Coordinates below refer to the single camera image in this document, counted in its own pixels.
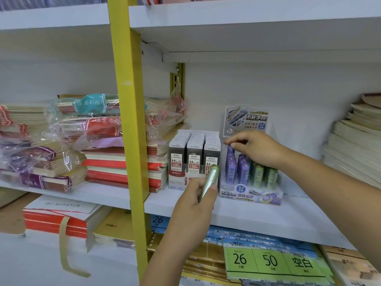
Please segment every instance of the blue circle logo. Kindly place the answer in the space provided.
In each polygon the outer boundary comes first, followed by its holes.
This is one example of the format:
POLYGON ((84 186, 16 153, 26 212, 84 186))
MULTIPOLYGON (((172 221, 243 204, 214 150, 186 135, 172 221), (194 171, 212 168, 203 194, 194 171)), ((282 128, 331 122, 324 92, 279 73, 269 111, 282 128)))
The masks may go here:
POLYGON ((246 187, 244 185, 237 185, 236 186, 236 191, 237 192, 245 192, 246 191, 246 187))

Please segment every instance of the teal label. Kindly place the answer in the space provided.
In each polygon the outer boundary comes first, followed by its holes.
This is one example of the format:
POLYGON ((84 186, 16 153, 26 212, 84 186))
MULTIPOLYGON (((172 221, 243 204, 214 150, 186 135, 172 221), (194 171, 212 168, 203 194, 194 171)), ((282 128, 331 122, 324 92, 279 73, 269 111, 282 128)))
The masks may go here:
POLYGON ((73 106, 79 114, 103 114, 107 108, 106 94, 86 95, 81 100, 74 101, 73 106))

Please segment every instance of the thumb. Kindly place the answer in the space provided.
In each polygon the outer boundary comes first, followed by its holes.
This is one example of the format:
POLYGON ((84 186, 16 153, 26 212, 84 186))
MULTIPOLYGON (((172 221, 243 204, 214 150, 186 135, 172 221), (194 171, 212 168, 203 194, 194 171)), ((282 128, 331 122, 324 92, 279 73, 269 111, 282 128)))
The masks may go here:
POLYGON ((212 185, 202 198, 200 202, 200 207, 203 209, 203 211, 207 213, 212 213, 213 211, 213 206, 218 197, 218 189, 216 185, 212 185))
POLYGON ((235 149, 236 151, 239 151, 240 153, 246 154, 246 145, 243 143, 231 143, 230 146, 235 149))

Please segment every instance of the yellow metal pole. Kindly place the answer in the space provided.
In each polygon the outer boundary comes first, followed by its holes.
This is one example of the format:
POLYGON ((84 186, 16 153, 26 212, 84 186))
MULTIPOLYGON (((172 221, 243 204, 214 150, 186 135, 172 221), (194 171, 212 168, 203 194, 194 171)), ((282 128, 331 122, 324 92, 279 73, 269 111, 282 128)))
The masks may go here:
POLYGON ((148 265, 146 249, 151 226, 149 215, 144 213, 149 185, 140 36, 130 28, 129 5, 137 5, 137 0, 108 0, 136 258, 141 279, 148 265))

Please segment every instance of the person's right hand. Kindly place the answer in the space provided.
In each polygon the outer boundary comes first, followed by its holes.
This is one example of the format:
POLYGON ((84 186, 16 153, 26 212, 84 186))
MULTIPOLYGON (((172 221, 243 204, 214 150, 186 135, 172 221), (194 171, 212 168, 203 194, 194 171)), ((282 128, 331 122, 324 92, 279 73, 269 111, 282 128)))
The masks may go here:
POLYGON ((227 139, 225 144, 246 154, 256 163, 278 169, 291 150, 259 130, 240 132, 227 139))

